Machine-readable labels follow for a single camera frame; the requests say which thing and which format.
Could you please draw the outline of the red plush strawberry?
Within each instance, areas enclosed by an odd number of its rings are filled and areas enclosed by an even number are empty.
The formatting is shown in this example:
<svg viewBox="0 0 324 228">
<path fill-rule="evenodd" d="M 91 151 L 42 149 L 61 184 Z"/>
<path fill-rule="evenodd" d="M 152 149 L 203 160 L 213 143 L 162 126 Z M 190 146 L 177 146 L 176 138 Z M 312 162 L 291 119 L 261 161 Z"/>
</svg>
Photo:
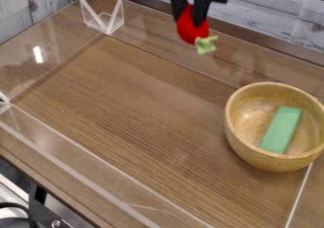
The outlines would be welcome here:
<svg viewBox="0 0 324 228">
<path fill-rule="evenodd" d="M 194 25 L 193 10 L 194 6 L 192 4 L 182 10 L 176 22 L 177 34 L 186 44 L 196 47 L 199 55 L 207 55 L 217 50 L 215 41 L 220 37 L 211 34 L 207 20 L 203 21 L 200 26 Z"/>
</svg>

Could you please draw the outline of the wooden bowl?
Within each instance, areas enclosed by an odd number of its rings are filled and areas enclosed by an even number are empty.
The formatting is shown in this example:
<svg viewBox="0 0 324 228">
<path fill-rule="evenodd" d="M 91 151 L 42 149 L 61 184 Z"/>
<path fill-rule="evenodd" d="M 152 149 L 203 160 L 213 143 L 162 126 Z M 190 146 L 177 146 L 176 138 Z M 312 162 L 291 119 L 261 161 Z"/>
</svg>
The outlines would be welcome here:
<svg viewBox="0 0 324 228">
<path fill-rule="evenodd" d="M 300 124 L 284 153 L 259 147 L 280 106 L 303 110 Z M 256 168 L 292 172 L 324 153 L 324 104 L 300 88 L 280 82 L 256 82 L 228 98 L 224 132 L 232 150 Z"/>
</svg>

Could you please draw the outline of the green rectangular block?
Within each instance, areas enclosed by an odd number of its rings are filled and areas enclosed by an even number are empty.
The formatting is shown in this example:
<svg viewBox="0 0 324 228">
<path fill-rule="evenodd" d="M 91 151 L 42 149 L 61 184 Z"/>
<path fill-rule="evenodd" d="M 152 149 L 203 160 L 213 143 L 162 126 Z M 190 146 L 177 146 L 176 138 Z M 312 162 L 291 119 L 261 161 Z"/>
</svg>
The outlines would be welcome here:
<svg viewBox="0 0 324 228">
<path fill-rule="evenodd" d="M 280 106 L 272 118 L 267 133 L 260 142 L 260 148 L 273 153 L 284 154 L 295 135 L 303 110 Z"/>
</svg>

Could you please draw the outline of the black table leg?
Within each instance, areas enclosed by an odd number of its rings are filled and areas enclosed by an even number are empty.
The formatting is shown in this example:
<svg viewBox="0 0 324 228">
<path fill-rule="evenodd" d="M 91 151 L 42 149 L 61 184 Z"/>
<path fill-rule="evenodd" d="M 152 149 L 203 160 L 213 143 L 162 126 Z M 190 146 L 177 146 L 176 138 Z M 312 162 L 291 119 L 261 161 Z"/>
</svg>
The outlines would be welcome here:
<svg viewBox="0 0 324 228">
<path fill-rule="evenodd" d="M 35 187 L 35 199 L 45 204 L 47 200 L 47 191 L 41 187 Z"/>
</svg>

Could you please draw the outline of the clear acrylic corner bracket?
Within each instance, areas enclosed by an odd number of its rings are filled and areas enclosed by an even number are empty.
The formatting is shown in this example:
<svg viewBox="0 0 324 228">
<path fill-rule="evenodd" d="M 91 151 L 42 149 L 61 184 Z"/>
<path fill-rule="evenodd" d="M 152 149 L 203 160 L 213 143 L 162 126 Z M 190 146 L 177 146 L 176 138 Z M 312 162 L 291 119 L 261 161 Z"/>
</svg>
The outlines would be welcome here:
<svg viewBox="0 0 324 228">
<path fill-rule="evenodd" d="M 111 35 L 125 24 L 124 0 L 118 0 L 111 13 L 97 13 L 86 0 L 81 0 L 81 12 L 85 24 Z"/>
</svg>

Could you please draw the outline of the clear acrylic tray wall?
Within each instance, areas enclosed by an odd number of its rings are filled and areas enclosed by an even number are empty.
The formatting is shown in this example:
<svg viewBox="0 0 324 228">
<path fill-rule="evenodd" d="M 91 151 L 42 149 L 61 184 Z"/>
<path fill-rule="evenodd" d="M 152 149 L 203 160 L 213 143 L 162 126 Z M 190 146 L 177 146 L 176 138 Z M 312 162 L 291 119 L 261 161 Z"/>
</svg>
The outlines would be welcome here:
<svg viewBox="0 0 324 228">
<path fill-rule="evenodd" d="M 0 156 L 101 228 L 213 228 L 0 93 Z"/>
</svg>

